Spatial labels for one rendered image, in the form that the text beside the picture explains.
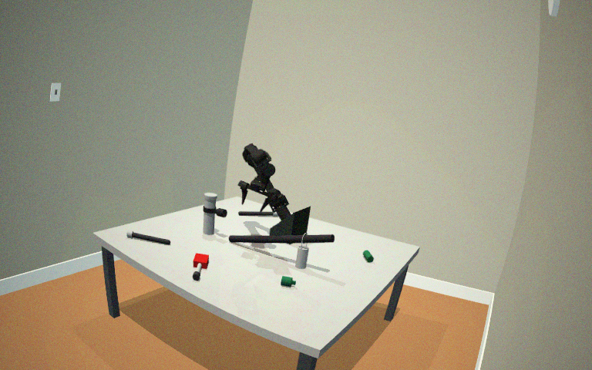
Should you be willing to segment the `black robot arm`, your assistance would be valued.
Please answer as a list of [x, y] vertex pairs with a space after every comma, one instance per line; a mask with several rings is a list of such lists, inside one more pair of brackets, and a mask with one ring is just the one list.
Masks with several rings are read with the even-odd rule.
[[[262, 149], [259, 150], [256, 146], [254, 146], [253, 143], [245, 146], [242, 157], [244, 158], [245, 162], [247, 162], [256, 170], [256, 174], [260, 174], [261, 176], [267, 177], [269, 179], [274, 175], [275, 167], [273, 164], [269, 163], [269, 161], [271, 161], [270, 155]], [[266, 190], [268, 193], [271, 192], [277, 194], [277, 201], [269, 203], [271, 210], [273, 213], [277, 213], [281, 221], [291, 215], [288, 208], [286, 207], [289, 204], [286, 196], [279, 190], [275, 189], [270, 180], [268, 184], [266, 184], [264, 183], [264, 180], [259, 181], [256, 177], [253, 181], [251, 181], [249, 189], [255, 190], [255, 192]]]

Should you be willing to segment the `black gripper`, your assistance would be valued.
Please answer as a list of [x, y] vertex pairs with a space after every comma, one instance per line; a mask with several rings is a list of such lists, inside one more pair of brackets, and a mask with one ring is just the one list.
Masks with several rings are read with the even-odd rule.
[[[259, 180], [259, 181], [264, 180], [264, 183], [266, 183], [266, 184], [268, 184], [268, 182], [269, 182], [269, 178], [261, 176], [260, 174], [258, 174], [256, 177], [257, 177], [257, 180]], [[242, 191], [241, 205], [243, 205], [244, 201], [246, 199], [246, 196], [247, 196], [247, 192], [248, 192], [247, 189], [250, 188], [250, 184], [241, 180], [241, 181], [239, 181], [238, 186], [240, 187], [240, 189]], [[265, 201], [264, 201], [260, 211], [262, 211], [270, 202], [274, 202], [274, 201], [278, 200], [277, 194], [274, 194], [271, 192], [267, 193], [267, 192], [265, 192], [265, 190], [262, 192], [259, 191], [258, 193], [265, 195], [267, 197], [267, 198], [265, 198]]]

